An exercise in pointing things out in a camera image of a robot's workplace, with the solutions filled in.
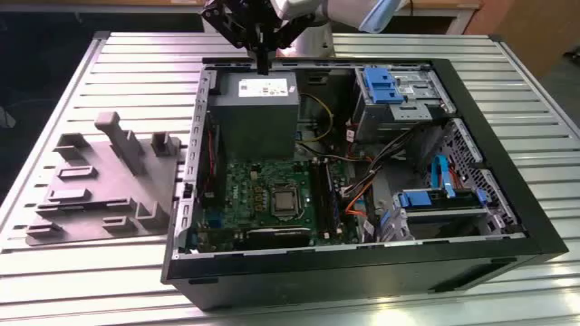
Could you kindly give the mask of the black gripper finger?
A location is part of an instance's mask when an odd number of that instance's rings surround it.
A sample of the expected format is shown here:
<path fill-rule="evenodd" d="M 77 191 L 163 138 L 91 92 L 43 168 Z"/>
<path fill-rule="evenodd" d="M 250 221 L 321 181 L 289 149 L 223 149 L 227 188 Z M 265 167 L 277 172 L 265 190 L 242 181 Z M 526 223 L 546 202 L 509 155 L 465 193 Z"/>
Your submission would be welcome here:
<path fill-rule="evenodd" d="M 255 62 L 257 73 L 263 73 L 263 48 L 247 1 L 206 1 L 201 16 L 231 46 L 246 50 Z"/>
<path fill-rule="evenodd" d="M 313 23 L 313 18 L 293 18 L 285 24 L 273 20 L 263 24 L 263 73 L 269 73 L 270 58 L 285 49 Z"/>

